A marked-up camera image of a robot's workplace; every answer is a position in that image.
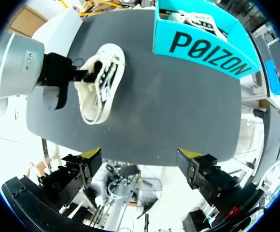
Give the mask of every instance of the yellow tab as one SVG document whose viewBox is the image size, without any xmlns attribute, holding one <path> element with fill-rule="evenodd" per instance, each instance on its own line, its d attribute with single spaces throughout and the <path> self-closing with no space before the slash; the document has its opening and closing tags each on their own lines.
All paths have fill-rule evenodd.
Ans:
<svg viewBox="0 0 280 232">
<path fill-rule="evenodd" d="M 84 152 L 82 154 L 79 154 L 78 156 L 82 156 L 83 158 L 89 159 L 89 158 L 93 157 L 99 150 L 100 150 L 100 147 L 97 147 L 94 150 L 91 150 L 91 151 L 88 151 L 88 152 Z"/>
<path fill-rule="evenodd" d="M 179 148 L 179 150 L 183 155 L 185 155 L 189 159 L 196 158 L 197 156 L 203 156 L 202 154 L 192 152 L 192 151 L 188 151 L 188 150 L 185 150 L 183 148 Z"/>
</svg>

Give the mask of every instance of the white wall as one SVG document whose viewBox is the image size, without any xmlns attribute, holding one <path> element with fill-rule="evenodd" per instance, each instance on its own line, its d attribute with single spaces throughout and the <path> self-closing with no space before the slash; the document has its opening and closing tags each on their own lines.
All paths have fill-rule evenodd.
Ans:
<svg viewBox="0 0 280 232">
<path fill-rule="evenodd" d="M 76 6 L 81 9 L 82 6 L 79 0 L 64 0 L 64 2 L 69 8 Z M 54 17 L 64 10 L 63 5 L 57 0 L 28 0 L 26 5 L 47 19 Z"/>
<path fill-rule="evenodd" d="M 43 159 L 42 140 L 28 131 L 26 126 L 25 97 L 9 98 L 6 113 L 0 118 L 0 187 L 15 177 L 21 178 L 29 162 L 38 163 Z"/>
</svg>

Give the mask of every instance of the dark gray table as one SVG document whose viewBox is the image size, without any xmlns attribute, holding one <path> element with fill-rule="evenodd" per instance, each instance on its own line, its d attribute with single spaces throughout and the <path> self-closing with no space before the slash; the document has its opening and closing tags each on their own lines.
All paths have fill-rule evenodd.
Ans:
<svg viewBox="0 0 280 232">
<path fill-rule="evenodd" d="M 119 45 L 126 68 L 108 120 L 89 126 L 69 85 L 63 109 L 48 111 L 42 88 L 28 98 L 28 129 L 81 152 L 100 146 L 103 156 L 138 164 L 175 165 L 178 147 L 211 153 L 235 152 L 240 129 L 238 80 L 214 69 L 152 52 L 154 11 L 117 11 L 84 20 L 70 48 L 72 60 L 87 60 L 105 43 Z"/>
</svg>

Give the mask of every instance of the shoe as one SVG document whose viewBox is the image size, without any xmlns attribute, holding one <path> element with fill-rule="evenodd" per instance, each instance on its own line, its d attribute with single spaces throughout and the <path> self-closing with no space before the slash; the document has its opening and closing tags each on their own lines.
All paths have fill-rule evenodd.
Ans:
<svg viewBox="0 0 280 232">
<path fill-rule="evenodd" d="M 207 31 L 219 37 L 220 39 L 228 42 L 225 35 L 217 28 L 214 18 L 209 14 L 196 13 L 196 12 L 185 12 L 179 10 L 178 13 L 172 13 L 169 20 L 173 20 L 180 23 L 189 24 L 191 26 L 197 27 L 201 30 Z"/>
<path fill-rule="evenodd" d="M 112 43 L 103 45 L 80 70 L 88 70 L 88 78 L 74 82 L 78 91 L 81 116 L 89 125 L 107 120 L 115 92 L 125 69 L 122 49 Z"/>
</svg>

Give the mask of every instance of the cyan box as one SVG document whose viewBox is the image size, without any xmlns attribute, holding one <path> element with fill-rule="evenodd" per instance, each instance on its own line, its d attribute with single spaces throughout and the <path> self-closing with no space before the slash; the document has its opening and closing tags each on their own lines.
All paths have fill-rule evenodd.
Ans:
<svg viewBox="0 0 280 232">
<path fill-rule="evenodd" d="M 274 95 L 280 95 L 279 74 L 276 70 L 275 63 L 272 60 L 268 60 L 265 62 L 265 67 L 272 93 Z"/>
<path fill-rule="evenodd" d="M 204 13 L 213 16 L 228 42 L 196 27 L 162 19 L 160 13 Z M 257 52 L 247 32 L 232 15 L 206 0 L 158 0 L 155 9 L 153 52 L 217 69 L 235 79 L 260 71 Z"/>
</svg>

